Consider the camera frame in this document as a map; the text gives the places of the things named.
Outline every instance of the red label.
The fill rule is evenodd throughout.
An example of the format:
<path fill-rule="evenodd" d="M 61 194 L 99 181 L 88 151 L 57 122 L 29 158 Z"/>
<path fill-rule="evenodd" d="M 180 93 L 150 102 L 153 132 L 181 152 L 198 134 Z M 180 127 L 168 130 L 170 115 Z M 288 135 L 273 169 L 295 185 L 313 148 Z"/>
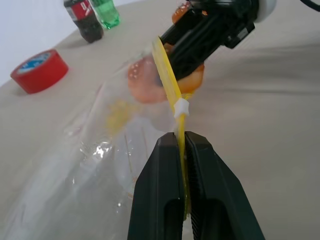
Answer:
<path fill-rule="evenodd" d="M 73 21 L 79 21 L 93 13 L 89 0 L 84 0 L 71 7 L 67 7 L 66 10 Z"/>

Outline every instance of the white wall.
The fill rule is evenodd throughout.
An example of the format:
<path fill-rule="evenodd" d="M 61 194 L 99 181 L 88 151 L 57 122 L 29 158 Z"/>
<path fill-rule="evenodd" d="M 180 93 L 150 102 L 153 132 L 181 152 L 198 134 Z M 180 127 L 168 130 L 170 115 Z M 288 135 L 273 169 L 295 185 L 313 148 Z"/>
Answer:
<path fill-rule="evenodd" d="M 0 86 L 22 61 L 52 48 L 77 29 L 63 0 L 2 0 L 0 23 Z"/>

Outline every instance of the plastic wrap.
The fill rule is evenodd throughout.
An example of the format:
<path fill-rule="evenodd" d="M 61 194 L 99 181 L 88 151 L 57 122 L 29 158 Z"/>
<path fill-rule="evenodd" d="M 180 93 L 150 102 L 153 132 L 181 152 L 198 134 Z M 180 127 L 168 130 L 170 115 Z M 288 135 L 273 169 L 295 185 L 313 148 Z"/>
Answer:
<path fill-rule="evenodd" d="M 157 139 L 176 124 L 152 60 L 147 49 L 106 79 L 14 204 L 5 240 L 127 239 L 135 182 Z M 148 88 L 130 83 L 135 70 Z"/>

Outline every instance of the red tape roll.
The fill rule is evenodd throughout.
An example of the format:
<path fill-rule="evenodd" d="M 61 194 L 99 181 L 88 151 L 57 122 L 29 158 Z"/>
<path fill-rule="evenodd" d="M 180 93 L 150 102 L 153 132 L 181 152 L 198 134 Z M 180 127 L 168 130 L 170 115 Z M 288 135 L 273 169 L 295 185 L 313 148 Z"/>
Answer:
<path fill-rule="evenodd" d="M 60 79 L 69 68 L 55 49 L 43 51 L 19 66 L 10 74 L 28 94 L 41 92 Z"/>

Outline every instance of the beige tablecloth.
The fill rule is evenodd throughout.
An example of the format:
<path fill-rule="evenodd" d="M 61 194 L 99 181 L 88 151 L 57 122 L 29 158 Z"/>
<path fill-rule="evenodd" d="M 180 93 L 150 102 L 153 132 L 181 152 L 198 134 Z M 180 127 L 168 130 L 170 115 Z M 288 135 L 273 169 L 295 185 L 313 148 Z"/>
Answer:
<path fill-rule="evenodd" d="M 87 45 L 76 31 L 57 50 L 70 71 L 34 95 L 0 88 L 0 230 L 40 156 L 126 59 L 171 25 L 176 1 L 119 7 L 122 23 Z M 206 136 L 240 179 L 266 239 L 313 240 L 320 226 L 320 14 L 279 0 L 234 50 L 205 63 L 188 130 Z"/>

